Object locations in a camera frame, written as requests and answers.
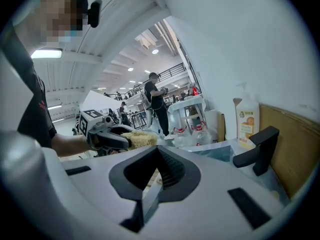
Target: fluorescent light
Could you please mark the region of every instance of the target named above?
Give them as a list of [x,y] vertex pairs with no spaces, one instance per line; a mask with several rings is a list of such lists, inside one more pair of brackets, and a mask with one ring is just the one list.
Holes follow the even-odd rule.
[[32,59],[54,58],[59,59],[62,55],[62,49],[39,49],[32,55]]
[[56,106],[51,106],[51,107],[48,107],[48,110],[53,110],[53,109],[57,109],[57,108],[61,108],[62,105],[56,105]]
[[62,120],[65,120],[65,119],[64,119],[64,118],[61,118],[61,119],[58,119],[58,120],[53,121],[52,123],[59,122],[59,121],[62,121]]

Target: railing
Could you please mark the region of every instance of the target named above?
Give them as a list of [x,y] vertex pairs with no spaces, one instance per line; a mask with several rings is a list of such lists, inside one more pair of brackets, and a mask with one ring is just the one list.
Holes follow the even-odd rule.
[[[158,81],[156,83],[160,83],[160,82],[163,82],[171,77],[174,77],[175,75],[178,75],[182,72],[186,71],[186,68],[184,66],[183,63],[180,63],[176,66],[173,66],[169,69],[167,69],[166,71],[163,71],[161,73],[158,74],[159,78],[158,78]],[[145,91],[145,85],[146,83],[149,81],[146,80],[144,81],[143,83],[135,86],[132,90],[129,90],[127,91],[126,93],[120,93],[120,96],[118,94],[108,94],[108,96],[112,99],[117,99],[117,100],[126,100],[125,97],[127,98],[130,98],[132,97],[133,95],[136,95],[138,93],[143,93]]]

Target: water bottle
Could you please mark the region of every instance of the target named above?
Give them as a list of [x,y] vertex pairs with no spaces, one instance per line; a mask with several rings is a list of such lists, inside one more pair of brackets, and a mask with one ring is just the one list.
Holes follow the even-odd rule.
[[176,148],[190,146],[191,136],[190,136],[190,133],[188,133],[187,131],[187,126],[184,129],[174,128],[173,133],[174,133],[174,145]]
[[192,144],[194,146],[207,145],[211,144],[212,142],[212,137],[210,133],[207,130],[205,130],[201,124],[196,125],[191,138],[193,142]]

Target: wooden board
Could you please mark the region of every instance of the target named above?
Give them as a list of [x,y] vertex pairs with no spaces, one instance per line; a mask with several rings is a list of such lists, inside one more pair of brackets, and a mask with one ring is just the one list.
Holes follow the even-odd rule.
[[218,142],[223,142],[226,136],[226,124],[225,115],[221,112],[217,113],[217,125],[218,125]]
[[[235,107],[241,100],[233,99]],[[280,130],[271,166],[292,198],[319,161],[320,125],[292,112],[260,104],[260,131],[268,126]]]

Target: yellow sponge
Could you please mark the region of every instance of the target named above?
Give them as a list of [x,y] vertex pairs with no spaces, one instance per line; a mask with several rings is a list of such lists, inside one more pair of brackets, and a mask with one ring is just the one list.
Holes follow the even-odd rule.
[[157,145],[158,138],[154,134],[149,134],[142,131],[132,131],[122,133],[121,135],[131,140],[132,146],[129,148],[129,150],[134,150],[149,145]]

